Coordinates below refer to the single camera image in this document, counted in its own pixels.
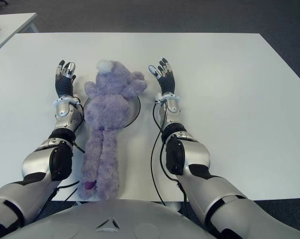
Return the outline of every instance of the robotic hand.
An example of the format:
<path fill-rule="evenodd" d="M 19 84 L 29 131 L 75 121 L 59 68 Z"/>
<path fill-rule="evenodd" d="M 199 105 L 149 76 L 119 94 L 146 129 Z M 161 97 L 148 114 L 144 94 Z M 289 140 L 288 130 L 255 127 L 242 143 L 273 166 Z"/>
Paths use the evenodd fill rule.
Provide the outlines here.
<path fill-rule="evenodd" d="M 176 175 L 195 214 L 217 238 L 300 239 L 300 232 L 263 211 L 255 202 L 222 177 L 209 173 L 207 148 L 187 132 L 181 123 L 174 77 L 166 59 L 158 70 L 149 66 L 157 78 L 162 95 L 160 104 L 162 141 L 166 144 L 166 167 Z"/>
<path fill-rule="evenodd" d="M 24 179 L 0 188 L 0 237 L 32 223 L 54 189 L 71 173 L 75 131 L 83 121 L 80 100 L 73 96 L 75 63 L 59 63 L 55 87 L 56 126 L 23 162 Z"/>

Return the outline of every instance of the white table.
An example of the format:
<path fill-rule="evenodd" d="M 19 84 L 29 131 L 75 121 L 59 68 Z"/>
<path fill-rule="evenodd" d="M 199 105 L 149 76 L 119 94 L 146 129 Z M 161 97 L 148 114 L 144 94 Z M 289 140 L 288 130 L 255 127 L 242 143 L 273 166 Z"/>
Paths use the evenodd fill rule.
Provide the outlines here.
<path fill-rule="evenodd" d="M 32 22 L 37 16 L 35 13 L 19 13 L 0 15 L 0 48 L 15 33 L 38 32 Z"/>
<path fill-rule="evenodd" d="M 120 198 L 158 201 L 150 153 L 159 85 L 148 64 L 162 56 L 174 70 L 186 129 L 210 151 L 211 173 L 253 200 L 300 198 L 300 78 L 261 35 L 236 33 L 16 34 L 0 51 L 0 186 L 21 180 L 24 158 L 54 128 L 58 62 L 76 63 L 75 93 L 85 100 L 84 82 L 94 81 L 97 62 L 113 59 L 142 71 L 148 83 L 140 116 L 118 135 Z M 85 131 L 77 139 L 82 147 Z M 182 201 L 158 166 L 159 148 L 158 189 L 165 201 Z M 82 157 L 74 149 L 73 172 L 63 185 L 79 179 Z"/>

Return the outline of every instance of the gray carpet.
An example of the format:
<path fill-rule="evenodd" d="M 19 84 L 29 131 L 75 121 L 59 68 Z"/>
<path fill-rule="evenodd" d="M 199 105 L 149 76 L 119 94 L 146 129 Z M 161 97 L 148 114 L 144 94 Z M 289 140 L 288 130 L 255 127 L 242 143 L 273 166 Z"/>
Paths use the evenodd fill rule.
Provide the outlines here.
<path fill-rule="evenodd" d="M 300 0 L 7 1 L 9 6 L 0 3 L 0 14 L 36 12 L 40 32 L 260 33 L 300 77 Z M 257 203 L 300 230 L 300 199 Z M 42 216 L 59 204 L 51 202 Z M 190 218 L 198 222 L 193 212 Z"/>

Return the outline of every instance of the purple stuffed animal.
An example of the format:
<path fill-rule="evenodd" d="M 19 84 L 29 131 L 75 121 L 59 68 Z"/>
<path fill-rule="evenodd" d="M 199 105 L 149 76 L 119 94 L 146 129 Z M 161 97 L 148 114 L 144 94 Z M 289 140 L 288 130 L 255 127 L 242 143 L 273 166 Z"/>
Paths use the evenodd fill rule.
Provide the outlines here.
<path fill-rule="evenodd" d="M 96 83 L 85 84 L 91 101 L 85 120 L 92 128 L 81 168 L 79 196 L 88 199 L 96 192 L 101 199 L 118 196 L 117 132 L 132 113 L 129 99 L 143 92 L 147 84 L 141 72 L 130 72 L 118 61 L 102 60 Z"/>

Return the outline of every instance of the black fingertip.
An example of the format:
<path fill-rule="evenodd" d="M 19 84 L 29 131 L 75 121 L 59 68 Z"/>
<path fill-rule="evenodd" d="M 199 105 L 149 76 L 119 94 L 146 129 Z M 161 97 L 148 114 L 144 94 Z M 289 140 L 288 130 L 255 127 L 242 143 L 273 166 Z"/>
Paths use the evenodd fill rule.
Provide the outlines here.
<path fill-rule="evenodd" d="M 161 66 L 165 66 L 163 61 L 159 61 L 159 63 L 160 63 Z"/>
<path fill-rule="evenodd" d="M 163 68 L 161 66 L 158 66 L 158 69 L 163 72 Z"/>

